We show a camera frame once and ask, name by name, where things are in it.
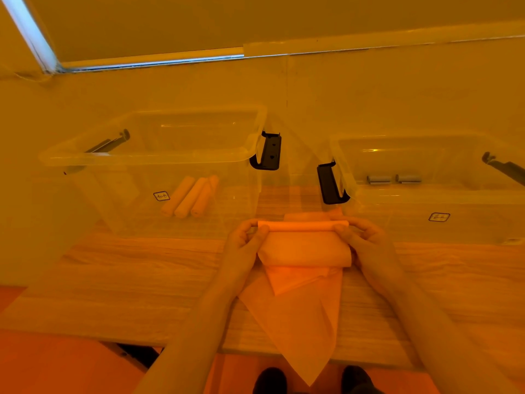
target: orange floor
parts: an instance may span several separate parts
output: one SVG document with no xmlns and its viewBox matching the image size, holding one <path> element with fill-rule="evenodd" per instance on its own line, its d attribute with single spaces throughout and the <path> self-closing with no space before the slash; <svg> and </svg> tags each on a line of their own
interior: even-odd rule
<svg viewBox="0 0 525 394">
<path fill-rule="evenodd" d="M 23 289 L 0 287 L 0 311 Z M 312 387 L 281 357 L 217 355 L 206 394 L 250 394 L 259 373 L 281 368 L 290 392 L 339 394 L 344 366 L 329 364 Z M 143 373 L 96 341 L 0 330 L 0 394 L 129 394 Z M 367 370 L 387 394 L 436 394 L 426 373 Z M 525 384 L 520 384 L 525 392 Z"/>
</svg>

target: shoe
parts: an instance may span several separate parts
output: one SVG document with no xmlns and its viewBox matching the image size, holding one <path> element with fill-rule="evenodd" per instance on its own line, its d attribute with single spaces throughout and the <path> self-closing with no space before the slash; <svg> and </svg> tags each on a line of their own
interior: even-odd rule
<svg viewBox="0 0 525 394">
<path fill-rule="evenodd" d="M 343 372 L 343 378 L 341 379 L 341 393 L 349 394 L 360 384 L 372 384 L 372 380 L 370 376 L 368 376 L 368 373 L 359 366 L 347 366 Z"/>
<path fill-rule="evenodd" d="M 253 394 L 286 394 L 288 385 L 286 376 L 279 368 L 262 371 L 253 388 Z"/>
</svg>

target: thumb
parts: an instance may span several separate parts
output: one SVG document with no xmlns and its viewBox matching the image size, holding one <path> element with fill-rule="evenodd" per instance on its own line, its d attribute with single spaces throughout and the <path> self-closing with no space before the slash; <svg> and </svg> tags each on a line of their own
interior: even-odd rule
<svg viewBox="0 0 525 394">
<path fill-rule="evenodd" d="M 368 242 L 361 238 L 356 232 L 344 225 L 338 224 L 334 226 L 334 230 L 346 243 L 352 246 L 355 250 L 360 251 L 364 249 Z"/>
<path fill-rule="evenodd" d="M 268 225 L 263 225 L 259 227 L 257 232 L 255 232 L 253 238 L 250 239 L 250 241 L 244 246 L 244 248 L 247 251 L 250 251 L 251 253 L 257 253 L 259 247 L 261 247 L 264 240 L 268 236 L 268 232 L 270 232 L 270 227 L 268 227 Z"/>
</svg>

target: wooden table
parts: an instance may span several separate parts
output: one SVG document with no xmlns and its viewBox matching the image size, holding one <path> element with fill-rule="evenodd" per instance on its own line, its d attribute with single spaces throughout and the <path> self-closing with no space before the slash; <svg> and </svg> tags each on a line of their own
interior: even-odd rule
<svg viewBox="0 0 525 394">
<path fill-rule="evenodd" d="M 317 191 L 266 188 L 258 213 L 319 210 Z M 219 240 L 120 238 L 104 224 L 72 247 L 0 317 L 0 327 L 150 346 L 176 334 L 217 269 Z M 403 266 L 502 370 L 525 378 L 525 248 L 397 244 Z M 276 354 L 235 301 L 220 348 Z M 345 271 L 333 360 L 420 369 L 396 316 L 351 268 Z"/>
</svg>

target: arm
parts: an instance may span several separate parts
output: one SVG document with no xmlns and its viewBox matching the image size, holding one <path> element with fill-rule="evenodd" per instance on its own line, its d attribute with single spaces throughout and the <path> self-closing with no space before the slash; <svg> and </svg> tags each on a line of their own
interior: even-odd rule
<svg viewBox="0 0 525 394">
<path fill-rule="evenodd" d="M 342 225 L 338 234 L 357 253 L 357 266 L 396 312 L 416 351 L 443 394 L 519 394 L 520 391 L 403 271 L 394 245 L 380 228 L 347 218 L 357 233 Z"/>
<path fill-rule="evenodd" d="M 267 227 L 262 227 L 249 240 L 247 231 L 256 225 L 256 219 L 245 221 L 229 235 L 219 271 L 141 380 L 135 394 L 200 394 L 204 391 L 232 301 L 242 290 L 268 234 Z"/>
</svg>

